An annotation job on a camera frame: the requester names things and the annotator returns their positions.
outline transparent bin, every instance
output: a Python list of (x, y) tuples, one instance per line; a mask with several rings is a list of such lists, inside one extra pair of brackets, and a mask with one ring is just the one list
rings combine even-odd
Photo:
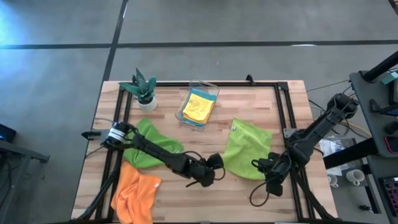
[(195, 80), (190, 81), (189, 89), (187, 90), (187, 93), (185, 94), (185, 96), (181, 102), (180, 108), (175, 113), (175, 117), (177, 119), (179, 119), (184, 126), (191, 128), (192, 130), (195, 130), (195, 131), (204, 131), (206, 124), (204, 124), (203, 126), (196, 126), (192, 123), (189, 123), (189, 121), (187, 121), (183, 117), (183, 110), (189, 101), (189, 98), (190, 98), (190, 95), (191, 95), (191, 92), (193, 89), (201, 90), (208, 94), (216, 96), (215, 102), (217, 101), (217, 97), (218, 97), (218, 93), (220, 92), (220, 89), (218, 88), (218, 86), (213, 85), (211, 83), (207, 83), (207, 82), (203, 82), (203, 81), (195, 81)]

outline succulent plant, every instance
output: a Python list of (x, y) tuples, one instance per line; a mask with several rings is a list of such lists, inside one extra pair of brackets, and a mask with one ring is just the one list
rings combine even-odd
[(152, 77), (148, 80), (144, 78), (142, 73), (136, 68), (137, 76), (136, 78), (133, 78), (133, 80), (136, 80), (135, 83), (130, 84), (130, 83), (119, 83), (120, 86), (132, 93), (134, 96), (136, 96), (137, 100), (140, 102), (148, 102), (150, 103), (150, 100), (152, 97), (154, 97), (154, 90), (156, 87), (156, 77)]

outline yellow cloth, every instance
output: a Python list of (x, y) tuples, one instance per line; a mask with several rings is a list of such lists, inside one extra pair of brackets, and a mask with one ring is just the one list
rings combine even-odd
[(142, 175), (128, 161), (123, 161), (111, 203), (122, 224), (153, 223), (150, 210), (160, 182), (160, 178)]
[(213, 107), (214, 101), (192, 93), (183, 110), (183, 117), (197, 123), (206, 124)]

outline white pot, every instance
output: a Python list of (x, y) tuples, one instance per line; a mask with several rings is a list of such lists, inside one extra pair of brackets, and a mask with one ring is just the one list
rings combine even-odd
[(139, 105), (140, 109), (143, 111), (153, 111), (157, 106), (156, 97), (153, 97), (152, 101), (146, 105), (140, 104), (139, 102), (138, 102), (138, 105)]

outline potted plant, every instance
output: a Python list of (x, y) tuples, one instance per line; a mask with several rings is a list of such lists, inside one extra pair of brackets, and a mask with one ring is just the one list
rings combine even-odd
[(120, 83), (120, 86), (136, 96), (139, 107), (143, 111), (152, 111), (156, 108), (155, 86), (156, 77), (148, 80), (144, 78), (142, 73), (136, 68), (137, 76), (133, 75), (133, 83)]

